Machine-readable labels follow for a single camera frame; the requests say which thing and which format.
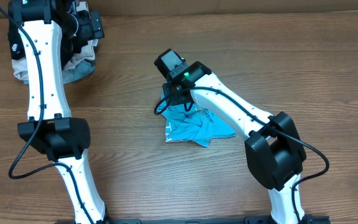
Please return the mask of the light blue printed t-shirt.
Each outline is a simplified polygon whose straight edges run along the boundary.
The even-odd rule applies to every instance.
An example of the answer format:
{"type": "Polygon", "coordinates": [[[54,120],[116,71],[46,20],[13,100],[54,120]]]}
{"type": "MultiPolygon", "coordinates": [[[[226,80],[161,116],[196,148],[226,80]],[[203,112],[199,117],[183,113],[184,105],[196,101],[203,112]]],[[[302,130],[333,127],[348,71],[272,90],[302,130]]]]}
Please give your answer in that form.
{"type": "Polygon", "coordinates": [[[210,140],[236,135],[229,125],[212,111],[194,104],[189,111],[184,105],[169,106],[162,116],[166,119],[165,142],[193,141],[208,147],[210,140]]]}

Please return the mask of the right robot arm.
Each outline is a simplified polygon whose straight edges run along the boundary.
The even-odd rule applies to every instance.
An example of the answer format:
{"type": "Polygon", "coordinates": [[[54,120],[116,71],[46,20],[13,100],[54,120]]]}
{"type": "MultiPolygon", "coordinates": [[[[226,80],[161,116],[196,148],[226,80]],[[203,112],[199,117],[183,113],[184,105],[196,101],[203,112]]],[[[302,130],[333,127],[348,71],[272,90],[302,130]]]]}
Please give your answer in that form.
{"type": "Polygon", "coordinates": [[[269,223],[303,223],[299,188],[306,152],[292,118],[243,100],[201,62],[189,65],[168,49],[154,62],[167,80],[168,99],[196,103],[221,118],[244,141],[250,173],[268,190],[269,223]]]}

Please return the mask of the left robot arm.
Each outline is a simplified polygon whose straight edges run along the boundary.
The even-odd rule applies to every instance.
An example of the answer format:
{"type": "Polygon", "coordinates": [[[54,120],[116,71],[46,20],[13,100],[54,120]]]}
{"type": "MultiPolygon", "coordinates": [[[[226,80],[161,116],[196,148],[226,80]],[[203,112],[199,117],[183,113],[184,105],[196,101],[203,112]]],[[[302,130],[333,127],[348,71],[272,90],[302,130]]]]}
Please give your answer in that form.
{"type": "Polygon", "coordinates": [[[98,12],[79,1],[10,1],[10,23],[17,29],[27,60],[29,109],[17,130],[26,146],[47,156],[67,188],[74,223],[110,223],[88,160],[90,128],[71,115],[63,68],[86,44],[104,37],[98,12]]]}

